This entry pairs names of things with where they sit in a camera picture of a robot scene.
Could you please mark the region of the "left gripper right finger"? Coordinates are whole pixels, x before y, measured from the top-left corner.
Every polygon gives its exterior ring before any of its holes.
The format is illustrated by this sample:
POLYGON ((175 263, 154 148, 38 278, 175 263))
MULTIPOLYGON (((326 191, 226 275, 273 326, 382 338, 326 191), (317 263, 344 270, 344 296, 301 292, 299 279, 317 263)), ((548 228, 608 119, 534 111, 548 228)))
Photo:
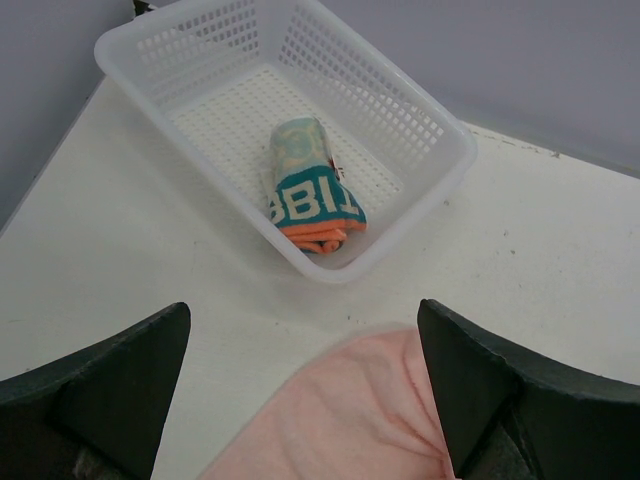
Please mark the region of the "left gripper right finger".
POLYGON ((636 479, 639 388, 552 360, 436 300, 417 324, 459 479, 636 479))

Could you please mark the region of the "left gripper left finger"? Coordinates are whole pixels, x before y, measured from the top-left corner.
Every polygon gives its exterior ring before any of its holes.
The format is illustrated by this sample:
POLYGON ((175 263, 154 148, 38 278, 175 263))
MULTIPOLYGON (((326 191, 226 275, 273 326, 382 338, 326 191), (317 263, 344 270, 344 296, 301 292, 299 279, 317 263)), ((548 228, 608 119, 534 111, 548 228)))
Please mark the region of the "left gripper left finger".
POLYGON ((174 303, 2 381, 2 478, 150 478, 190 328, 174 303))

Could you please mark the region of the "pink towel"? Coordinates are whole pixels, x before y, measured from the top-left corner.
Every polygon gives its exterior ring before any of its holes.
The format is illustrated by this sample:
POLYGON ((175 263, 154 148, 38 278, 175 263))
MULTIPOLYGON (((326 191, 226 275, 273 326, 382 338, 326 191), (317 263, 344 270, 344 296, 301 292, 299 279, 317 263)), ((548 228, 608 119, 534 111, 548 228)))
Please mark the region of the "pink towel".
POLYGON ((416 329, 356 337, 293 375, 204 479, 452 479, 416 329))

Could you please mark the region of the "colourful rabbit print towel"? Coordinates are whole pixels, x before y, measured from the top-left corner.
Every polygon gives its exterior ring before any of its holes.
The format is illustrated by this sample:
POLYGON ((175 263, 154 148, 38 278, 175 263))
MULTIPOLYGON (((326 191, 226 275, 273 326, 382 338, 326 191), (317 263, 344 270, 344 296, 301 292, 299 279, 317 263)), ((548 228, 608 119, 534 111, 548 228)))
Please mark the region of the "colourful rabbit print towel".
POLYGON ((341 180, 328 134, 313 116, 290 119, 270 136, 273 170, 263 175, 271 223, 299 250, 327 255, 368 222, 341 180))

